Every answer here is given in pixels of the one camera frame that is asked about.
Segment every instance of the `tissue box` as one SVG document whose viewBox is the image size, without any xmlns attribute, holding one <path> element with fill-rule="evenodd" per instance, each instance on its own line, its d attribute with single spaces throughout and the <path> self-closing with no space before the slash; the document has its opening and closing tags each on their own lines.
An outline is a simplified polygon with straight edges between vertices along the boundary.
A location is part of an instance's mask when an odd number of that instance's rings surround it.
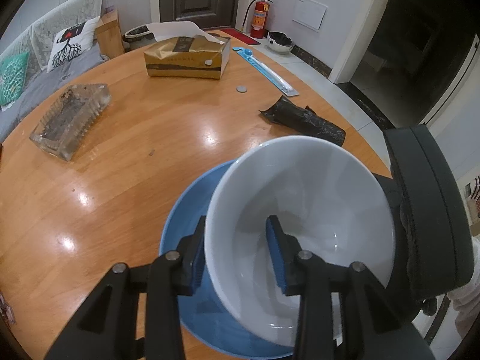
<svg viewBox="0 0 480 360">
<path fill-rule="evenodd" d="M 230 38 L 213 35 L 178 36 L 161 40 L 147 48 L 143 55 L 149 76 L 198 77 L 219 80 L 230 56 Z"/>
</svg>

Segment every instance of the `fire extinguisher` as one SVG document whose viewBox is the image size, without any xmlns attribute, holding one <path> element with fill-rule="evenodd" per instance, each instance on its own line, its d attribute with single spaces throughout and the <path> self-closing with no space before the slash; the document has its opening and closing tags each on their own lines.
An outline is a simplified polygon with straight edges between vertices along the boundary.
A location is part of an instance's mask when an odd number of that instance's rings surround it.
<svg viewBox="0 0 480 360">
<path fill-rule="evenodd" d="M 267 1 L 272 2 L 271 0 L 253 0 L 252 2 L 250 2 L 247 11 L 245 12 L 242 30 L 243 26 L 245 26 L 245 21 L 247 20 L 248 11 L 250 10 L 251 5 L 255 1 L 257 3 L 255 4 L 255 12 L 253 13 L 253 20 L 251 22 L 250 36 L 252 38 L 261 39 L 265 37 L 266 34 L 267 17 L 268 11 L 270 9 L 270 4 Z"/>
</svg>

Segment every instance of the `teal coral print pillow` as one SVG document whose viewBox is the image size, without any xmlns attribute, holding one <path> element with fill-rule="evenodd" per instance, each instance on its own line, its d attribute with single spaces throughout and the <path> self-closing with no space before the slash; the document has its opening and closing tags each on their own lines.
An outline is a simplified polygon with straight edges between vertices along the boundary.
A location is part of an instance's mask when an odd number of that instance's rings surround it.
<svg viewBox="0 0 480 360">
<path fill-rule="evenodd" d="M 30 53 L 11 56 L 0 67 L 0 105 L 17 100 L 23 91 Z"/>
</svg>

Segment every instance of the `tabletop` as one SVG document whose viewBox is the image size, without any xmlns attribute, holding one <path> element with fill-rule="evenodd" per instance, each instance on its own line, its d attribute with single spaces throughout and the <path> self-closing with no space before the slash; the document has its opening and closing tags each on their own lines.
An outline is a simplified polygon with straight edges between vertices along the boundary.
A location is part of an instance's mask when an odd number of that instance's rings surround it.
<svg viewBox="0 0 480 360">
<path fill-rule="evenodd" d="M 232 39 L 232 46 L 245 46 Z M 309 105 L 346 131 L 343 145 L 372 172 L 389 176 L 366 141 L 299 78 L 255 56 Z M 70 162 L 28 139 L 62 89 L 31 112 L 4 142 L 0 168 L 0 289 L 13 307 L 12 331 L 42 359 L 97 281 L 116 262 L 158 256 L 162 228 L 199 175 L 271 138 L 295 134 L 259 116 L 281 92 L 235 52 L 220 80 L 149 77 L 143 50 L 121 55 L 69 83 L 106 83 L 109 106 Z M 239 93 L 244 85 L 248 91 Z M 143 332 L 141 299 L 137 334 Z M 183 330 L 188 359 L 227 359 Z"/>
</svg>

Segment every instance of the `ashtray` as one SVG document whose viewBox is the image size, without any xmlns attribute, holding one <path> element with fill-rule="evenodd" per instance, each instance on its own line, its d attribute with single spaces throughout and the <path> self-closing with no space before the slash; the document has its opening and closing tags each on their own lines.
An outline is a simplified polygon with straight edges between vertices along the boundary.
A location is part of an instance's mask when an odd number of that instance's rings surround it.
<svg viewBox="0 0 480 360">
<path fill-rule="evenodd" d="M 70 161 L 80 140 L 110 99 L 106 84 L 69 86 L 45 112 L 30 140 L 40 149 Z"/>
</svg>

